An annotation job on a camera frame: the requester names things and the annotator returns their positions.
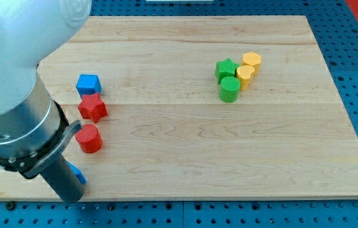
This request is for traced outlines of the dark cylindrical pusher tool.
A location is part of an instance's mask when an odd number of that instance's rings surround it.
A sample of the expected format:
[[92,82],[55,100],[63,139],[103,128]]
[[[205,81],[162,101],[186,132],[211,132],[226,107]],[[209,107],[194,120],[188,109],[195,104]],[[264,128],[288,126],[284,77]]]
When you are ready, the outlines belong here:
[[63,156],[57,158],[40,175],[65,203],[76,203],[83,196],[83,184]]

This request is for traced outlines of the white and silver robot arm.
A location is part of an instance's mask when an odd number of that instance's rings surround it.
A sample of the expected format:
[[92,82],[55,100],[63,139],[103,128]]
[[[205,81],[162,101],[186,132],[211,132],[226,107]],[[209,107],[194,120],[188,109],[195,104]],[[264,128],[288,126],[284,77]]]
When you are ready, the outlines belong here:
[[0,0],[0,167],[26,179],[42,176],[67,203],[83,196],[63,157],[82,124],[68,121],[37,67],[81,29],[91,6],[90,0]]

